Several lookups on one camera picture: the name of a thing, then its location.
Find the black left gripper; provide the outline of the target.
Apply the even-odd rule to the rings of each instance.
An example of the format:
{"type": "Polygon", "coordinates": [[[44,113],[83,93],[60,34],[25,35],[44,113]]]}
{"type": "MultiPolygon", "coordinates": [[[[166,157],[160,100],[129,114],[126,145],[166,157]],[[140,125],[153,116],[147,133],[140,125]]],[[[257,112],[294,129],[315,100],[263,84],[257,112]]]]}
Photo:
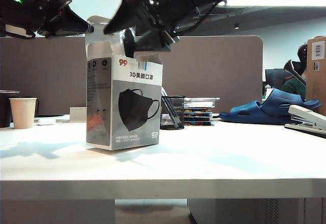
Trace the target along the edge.
{"type": "Polygon", "coordinates": [[[87,25],[69,6],[61,7],[62,0],[48,0],[44,22],[37,31],[39,35],[49,38],[94,32],[94,27],[87,25]]]}

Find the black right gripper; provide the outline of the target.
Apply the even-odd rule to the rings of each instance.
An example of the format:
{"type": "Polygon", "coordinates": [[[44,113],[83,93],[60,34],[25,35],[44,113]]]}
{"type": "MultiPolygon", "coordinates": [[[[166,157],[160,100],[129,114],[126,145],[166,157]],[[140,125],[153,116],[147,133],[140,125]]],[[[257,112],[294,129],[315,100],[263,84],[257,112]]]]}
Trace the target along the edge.
{"type": "Polygon", "coordinates": [[[122,0],[112,20],[103,29],[109,35],[134,27],[135,51],[170,51],[178,42],[177,25],[196,14],[201,0],[122,0]]]}

